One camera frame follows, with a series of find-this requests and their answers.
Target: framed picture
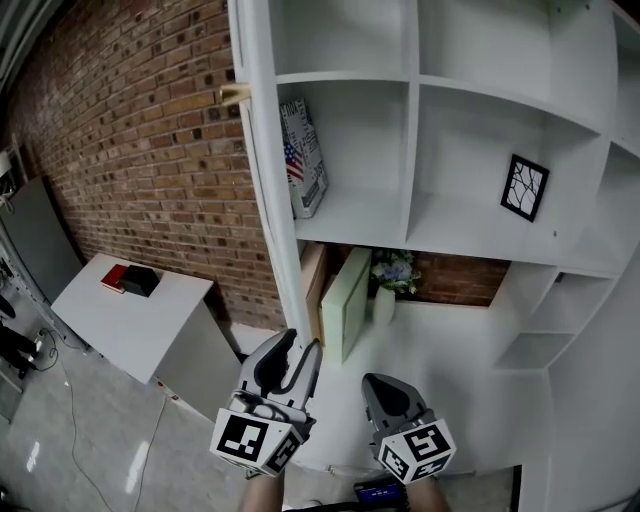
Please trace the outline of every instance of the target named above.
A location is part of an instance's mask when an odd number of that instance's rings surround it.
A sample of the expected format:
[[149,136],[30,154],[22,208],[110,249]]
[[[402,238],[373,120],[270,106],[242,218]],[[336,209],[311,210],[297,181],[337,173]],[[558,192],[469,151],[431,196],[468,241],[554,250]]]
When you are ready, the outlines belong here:
[[500,204],[529,222],[533,222],[538,213],[548,177],[548,169],[513,155]]

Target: black frame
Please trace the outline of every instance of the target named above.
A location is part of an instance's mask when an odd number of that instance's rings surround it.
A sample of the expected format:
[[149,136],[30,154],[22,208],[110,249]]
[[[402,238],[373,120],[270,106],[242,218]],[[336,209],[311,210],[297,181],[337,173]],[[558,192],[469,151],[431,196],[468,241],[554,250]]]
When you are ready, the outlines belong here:
[[[540,180],[540,188],[538,189],[538,194],[536,195],[536,202],[533,203],[533,209],[531,210],[531,214],[526,214],[516,206],[513,206],[507,202],[507,197],[509,196],[509,190],[511,190],[511,180],[513,179],[513,174],[516,170],[516,164],[523,164],[527,167],[531,167],[531,169],[542,174],[542,179]],[[547,184],[547,179],[549,178],[549,169],[545,169],[544,167],[533,163],[526,158],[522,158],[518,155],[512,155],[511,164],[509,165],[509,174],[507,175],[507,181],[504,184],[504,192],[502,193],[502,200],[500,204],[504,206],[507,210],[512,211],[527,219],[529,222],[533,222],[536,218],[536,214],[538,213],[538,208],[540,207],[540,202],[542,201],[542,196],[544,195],[544,188]]]

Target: gray floor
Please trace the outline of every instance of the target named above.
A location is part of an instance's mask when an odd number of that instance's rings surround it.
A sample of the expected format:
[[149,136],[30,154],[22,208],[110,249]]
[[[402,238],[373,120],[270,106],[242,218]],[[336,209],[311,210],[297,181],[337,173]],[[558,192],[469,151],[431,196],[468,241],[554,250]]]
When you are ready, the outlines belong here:
[[[17,297],[10,300],[14,307],[20,302]],[[36,333],[41,323],[29,314],[28,305],[19,303],[16,309],[21,323],[12,327]],[[14,502],[34,512],[108,512],[71,459],[71,383],[78,428],[76,459],[114,512],[134,510],[141,480],[140,512],[236,509],[245,483],[243,473],[209,453],[212,423],[167,403],[142,478],[142,462],[164,395],[95,352],[85,355],[60,344],[58,348],[58,364],[27,377],[12,423],[0,424],[0,484],[10,489]],[[38,364],[43,367],[46,360]],[[353,482],[353,478],[289,465],[285,504],[299,507],[309,499],[350,500]],[[442,485],[456,511],[508,510],[509,471],[446,478]]]

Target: white cabinet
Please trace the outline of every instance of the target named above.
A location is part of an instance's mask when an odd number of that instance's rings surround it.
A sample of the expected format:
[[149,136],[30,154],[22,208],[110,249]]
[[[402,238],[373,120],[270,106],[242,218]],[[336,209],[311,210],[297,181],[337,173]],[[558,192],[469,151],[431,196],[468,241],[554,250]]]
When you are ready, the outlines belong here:
[[[447,396],[456,396],[455,384],[467,398],[445,410],[448,420],[473,422],[468,450],[482,452],[474,443],[495,423],[474,398],[489,376],[522,389],[509,403],[538,397],[532,417],[546,421],[546,369],[606,300],[640,240],[637,25],[606,0],[235,0],[229,8],[242,42],[236,66],[241,58],[239,76],[252,92],[242,112],[260,213],[299,345],[310,331],[298,241],[510,260],[490,308],[402,306],[411,325],[392,326],[385,343],[410,338],[396,351],[407,362],[402,376],[429,400],[440,392],[434,382]],[[312,218],[294,221],[278,104],[299,97],[316,125],[329,188]],[[512,154],[550,170],[533,223],[500,206]],[[455,318],[473,328],[447,331],[443,322]],[[448,342],[453,332],[468,339]],[[385,362],[391,349],[380,335],[366,333],[353,371],[388,364],[401,373],[397,361]],[[413,363],[425,354],[432,364]],[[446,381],[463,368],[465,379]],[[360,400],[357,376],[331,375],[325,380],[345,383],[345,403]],[[319,422],[332,414],[335,386],[325,380]],[[361,423],[347,422],[349,435],[366,437]],[[514,439],[526,444],[522,434]],[[542,437],[493,456],[485,450],[482,459],[467,454],[461,465],[514,463],[542,453]],[[353,464],[374,467],[365,452]],[[308,465],[345,461],[329,448],[301,454]]]

